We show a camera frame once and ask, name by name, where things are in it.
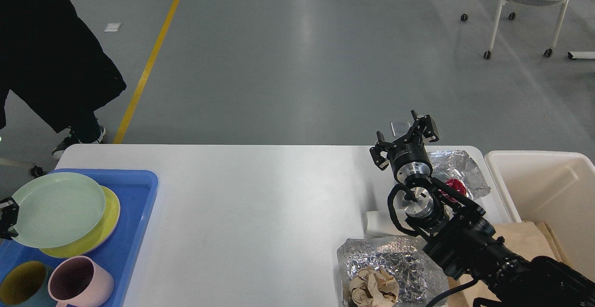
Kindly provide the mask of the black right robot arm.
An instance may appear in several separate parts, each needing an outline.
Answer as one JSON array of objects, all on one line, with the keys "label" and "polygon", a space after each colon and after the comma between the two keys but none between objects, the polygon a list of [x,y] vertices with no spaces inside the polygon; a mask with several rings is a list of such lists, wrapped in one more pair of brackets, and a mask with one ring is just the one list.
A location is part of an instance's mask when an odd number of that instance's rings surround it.
[{"label": "black right robot arm", "polygon": [[452,294],[484,282],[496,300],[475,298],[475,307],[592,307],[594,283],[548,256],[526,260],[494,238],[485,210],[463,193],[433,176],[424,140],[439,140],[430,115],[411,112],[408,131],[394,141],[377,132],[370,156],[378,169],[391,167],[396,181],[388,198],[394,227],[425,240],[423,252],[447,275],[471,282],[439,294],[429,307]]}]

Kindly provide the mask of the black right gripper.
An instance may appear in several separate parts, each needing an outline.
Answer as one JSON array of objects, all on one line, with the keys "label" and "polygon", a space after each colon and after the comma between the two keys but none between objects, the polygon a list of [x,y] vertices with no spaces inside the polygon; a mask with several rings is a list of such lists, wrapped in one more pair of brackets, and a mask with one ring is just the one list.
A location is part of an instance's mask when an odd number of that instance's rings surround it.
[{"label": "black right gripper", "polygon": [[381,171],[391,165],[393,176],[399,183],[405,183],[413,175],[432,176],[433,167],[425,144],[440,140],[437,125],[429,114],[420,115],[411,110],[411,115],[414,123],[405,135],[404,144],[396,146],[385,141],[384,135],[376,131],[376,143],[369,149],[374,165]]}]

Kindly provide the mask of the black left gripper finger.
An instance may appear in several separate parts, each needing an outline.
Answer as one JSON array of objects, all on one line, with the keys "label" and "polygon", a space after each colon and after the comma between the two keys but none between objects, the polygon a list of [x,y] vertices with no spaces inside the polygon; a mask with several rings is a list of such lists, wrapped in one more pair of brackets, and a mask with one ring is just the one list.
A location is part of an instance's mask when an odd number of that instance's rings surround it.
[{"label": "black left gripper finger", "polygon": [[17,224],[19,205],[12,197],[0,201],[0,238],[13,240],[19,235],[14,226]]}]

